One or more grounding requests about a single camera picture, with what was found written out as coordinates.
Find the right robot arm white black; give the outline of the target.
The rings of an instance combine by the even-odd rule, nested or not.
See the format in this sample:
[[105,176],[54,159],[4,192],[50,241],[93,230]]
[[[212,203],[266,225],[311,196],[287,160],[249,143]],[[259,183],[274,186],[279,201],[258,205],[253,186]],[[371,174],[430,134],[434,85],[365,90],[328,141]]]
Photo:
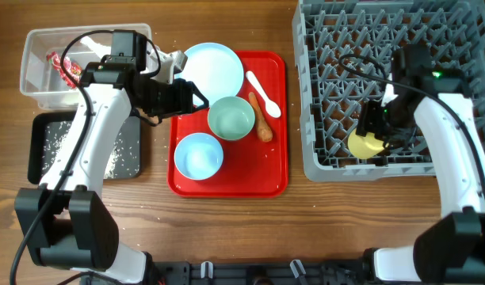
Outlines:
[[371,158],[419,129],[436,173],[441,217],[412,245],[373,250],[372,277],[485,283],[485,153],[464,74],[434,67],[426,46],[410,44],[393,52],[384,84],[384,97],[363,105],[349,151]]

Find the yellow plastic cup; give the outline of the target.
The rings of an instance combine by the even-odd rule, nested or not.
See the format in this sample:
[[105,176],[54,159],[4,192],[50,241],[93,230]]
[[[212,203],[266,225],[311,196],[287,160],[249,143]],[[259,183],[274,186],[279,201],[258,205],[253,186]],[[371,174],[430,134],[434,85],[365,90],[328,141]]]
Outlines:
[[384,142],[375,137],[374,133],[358,135],[352,131],[349,135],[347,146],[350,153],[358,159],[369,159],[384,150]]

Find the small light blue bowl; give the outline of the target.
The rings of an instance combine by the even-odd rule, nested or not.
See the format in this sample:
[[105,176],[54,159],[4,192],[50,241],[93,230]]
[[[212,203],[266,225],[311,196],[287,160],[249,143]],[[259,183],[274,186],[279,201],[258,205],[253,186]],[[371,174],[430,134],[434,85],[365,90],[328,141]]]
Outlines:
[[184,137],[174,151],[174,165],[181,175],[202,181],[213,177],[223,164],[220,142],[207,133],[193,133]]

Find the white paper napkin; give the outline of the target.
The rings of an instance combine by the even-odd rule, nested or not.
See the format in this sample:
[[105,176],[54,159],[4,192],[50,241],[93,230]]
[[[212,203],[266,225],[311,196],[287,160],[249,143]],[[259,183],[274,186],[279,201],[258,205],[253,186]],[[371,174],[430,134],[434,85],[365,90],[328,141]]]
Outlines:
[[[111,53],[110,46],[99,44],[89,36],[84,36],[83,38],[81,38],[80,43],[89,48],[99,58],[99,60],[101,60],[104,55],[109,55]],[[150,56],[152,62],[158,62],[157,56],[153,49],[147,51],[147,54]]]

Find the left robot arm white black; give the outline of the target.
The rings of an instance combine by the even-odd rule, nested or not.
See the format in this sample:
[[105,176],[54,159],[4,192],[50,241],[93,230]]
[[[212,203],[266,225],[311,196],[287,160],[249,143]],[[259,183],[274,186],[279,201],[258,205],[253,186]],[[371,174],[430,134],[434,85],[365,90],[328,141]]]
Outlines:
[[194,83],[180,79],[187,58],[164,53],[145,35],[114,30],[101,60],[74,84],[81,95],[61,151],[36,188],[21,189],[14,209],[24,234],[20,253],[38,266],[114,284],[161,284],[149,253],[131,249],[103,204],[105,168],[124,121],[135,115],[151,126],[207,108]]

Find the green bowl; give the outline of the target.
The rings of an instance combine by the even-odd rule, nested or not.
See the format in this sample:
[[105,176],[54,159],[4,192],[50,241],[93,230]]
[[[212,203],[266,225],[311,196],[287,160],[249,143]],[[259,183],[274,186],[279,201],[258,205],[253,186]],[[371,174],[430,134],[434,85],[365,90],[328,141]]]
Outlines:
[[247,136],[255,124],[250,103],[241,97],[224,97],[208,110],[208,126],[217,137],[237,141]]

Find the red snack wrapper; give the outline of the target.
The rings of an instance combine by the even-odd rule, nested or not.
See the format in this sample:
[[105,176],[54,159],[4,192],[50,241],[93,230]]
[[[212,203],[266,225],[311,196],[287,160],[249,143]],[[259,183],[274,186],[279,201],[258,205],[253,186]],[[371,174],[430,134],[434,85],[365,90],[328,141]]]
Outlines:
[[46,60],[52,65],[54,70],[59,72],[59,76],[71,89],[77,88],[76,83],[81,78],[82,68],[75,61],[66,56],[63,64],[61,64],[61,56],[55,51],[47,54]]

